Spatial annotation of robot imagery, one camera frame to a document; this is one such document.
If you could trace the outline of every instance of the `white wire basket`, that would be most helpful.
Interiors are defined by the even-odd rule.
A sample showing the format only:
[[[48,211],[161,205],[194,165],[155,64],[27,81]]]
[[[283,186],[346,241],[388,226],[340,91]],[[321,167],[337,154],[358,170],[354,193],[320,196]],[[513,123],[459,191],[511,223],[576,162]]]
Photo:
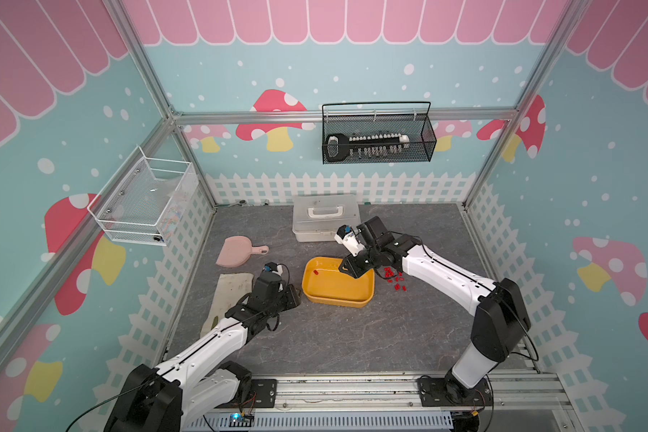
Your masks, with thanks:
[[[197,189],[197,173],[191,162],[147,158],[141,147],[130,157],[136,153],[105,203],[95,205],[112,178],[87,210],[112,241],[165,246]]]

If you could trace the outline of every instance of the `wall-mounted basket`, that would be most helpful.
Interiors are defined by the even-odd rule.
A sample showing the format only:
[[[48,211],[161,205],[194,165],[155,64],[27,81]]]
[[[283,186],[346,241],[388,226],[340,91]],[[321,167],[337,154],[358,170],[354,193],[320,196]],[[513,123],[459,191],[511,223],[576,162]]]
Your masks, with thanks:
[[[429,162],[437,137],[430,102],[322,105],[325,164]]]
[[[191,162],[147,158],[140,147],[130,158],[132,168],[104,204],[96,202],[112,179],[87,209],[112,241],[165,246],[197,189],[197,173]]]

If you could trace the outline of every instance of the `black wire basket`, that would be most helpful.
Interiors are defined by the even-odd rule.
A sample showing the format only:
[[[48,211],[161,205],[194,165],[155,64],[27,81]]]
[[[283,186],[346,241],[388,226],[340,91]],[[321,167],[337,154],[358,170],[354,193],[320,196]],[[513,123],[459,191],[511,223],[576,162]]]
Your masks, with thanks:
[[[424,101],[322,105],[322,161],[431,161],[437,137],[429,119],[430,105]]]

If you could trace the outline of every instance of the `orange plastic tray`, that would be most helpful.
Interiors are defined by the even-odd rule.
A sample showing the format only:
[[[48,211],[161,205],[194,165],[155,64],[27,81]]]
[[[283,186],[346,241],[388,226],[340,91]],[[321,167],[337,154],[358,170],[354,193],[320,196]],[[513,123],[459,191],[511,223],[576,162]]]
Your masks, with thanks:
[[[314,303],[363,307],[374,296],[374,274],[355,279],[338,271],[343,260],[317,256],[305,267],[302,291]]]

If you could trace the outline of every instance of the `clear plastic lid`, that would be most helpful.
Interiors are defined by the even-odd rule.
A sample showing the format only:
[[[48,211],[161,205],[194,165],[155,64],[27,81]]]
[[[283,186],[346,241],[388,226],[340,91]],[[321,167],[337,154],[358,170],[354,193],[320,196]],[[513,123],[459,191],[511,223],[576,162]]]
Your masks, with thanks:
[[[336,231],[341,225],[360,225],[355,195],[296,196],[293,232]]]

